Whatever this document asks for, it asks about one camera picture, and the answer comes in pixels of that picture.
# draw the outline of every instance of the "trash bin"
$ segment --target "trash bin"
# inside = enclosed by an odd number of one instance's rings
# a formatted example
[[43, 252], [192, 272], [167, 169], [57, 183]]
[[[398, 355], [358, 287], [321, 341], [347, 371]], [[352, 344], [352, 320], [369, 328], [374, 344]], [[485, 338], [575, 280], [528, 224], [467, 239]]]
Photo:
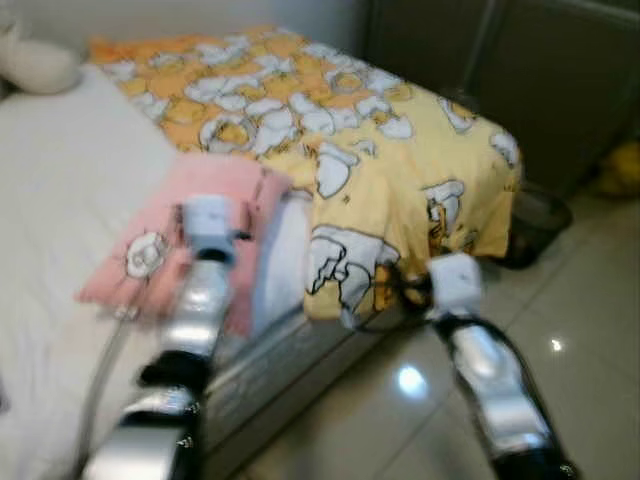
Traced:
[[494, 261], [513, 270], [529, 267], [572, 221], [560, 198], [537, 185], [523, 185], [513, 204], [507, 253]]

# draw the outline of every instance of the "yellow bedsheet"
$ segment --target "yellow bedsheet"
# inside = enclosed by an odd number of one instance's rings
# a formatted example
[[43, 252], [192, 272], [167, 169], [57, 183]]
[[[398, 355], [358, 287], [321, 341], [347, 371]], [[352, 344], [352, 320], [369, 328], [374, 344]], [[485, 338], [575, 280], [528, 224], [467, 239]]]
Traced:
[[311, 318], [386, 308], [389, 264], [506, 249], [516, 142], [447, 99], [273, 27], [94, 41], [92, 58], [180, 150], [251, 155], [309, 193]]

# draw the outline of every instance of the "wall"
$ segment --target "wall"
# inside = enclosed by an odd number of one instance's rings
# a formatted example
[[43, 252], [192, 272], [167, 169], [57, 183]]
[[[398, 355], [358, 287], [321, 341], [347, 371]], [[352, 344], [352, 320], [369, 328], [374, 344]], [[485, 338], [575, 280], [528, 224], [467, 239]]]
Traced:
[[14, 0], [35, 34], [86, 49], [116, 40], [222, 34], [277, 24], [350, 53], [364, 47], [369, 0]]

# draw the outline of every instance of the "white bedsheet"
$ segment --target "white bedsheet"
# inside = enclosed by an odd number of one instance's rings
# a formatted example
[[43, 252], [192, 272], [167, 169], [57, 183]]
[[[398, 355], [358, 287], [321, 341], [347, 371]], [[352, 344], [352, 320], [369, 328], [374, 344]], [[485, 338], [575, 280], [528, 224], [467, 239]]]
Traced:
[[[0, 478], [60, 478], [86, 391], [115, 327], [72, 300], [176, 151], [94, 67], [75, 90], [0, 102]], [[270, 233], [254, 299], [258, 335], [300, 304], [307, 204], [293, 197]], [[106, 387], [94, 441], [113, 424], [157, 331], [131, 332]]]

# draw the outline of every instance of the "pink pillow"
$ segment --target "pink pillow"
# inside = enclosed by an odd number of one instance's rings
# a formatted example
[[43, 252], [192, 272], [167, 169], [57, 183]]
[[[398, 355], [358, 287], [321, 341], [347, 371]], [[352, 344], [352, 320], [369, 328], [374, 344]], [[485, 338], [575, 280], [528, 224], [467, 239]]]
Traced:
[[242, 157], [182, 155], [76, 299], [110, 307], [137, 306], [144, 313], [168, 313], [191, 262], [180, 235], [176, 206], [192, 195], [225, 195], [232, 205], [231, 227], [252, 235], [251, 240], [234, 242], [234, 298], [226, 322], [227, 331], [248, 336], [260, 245], [290, 185], [287, 176]]

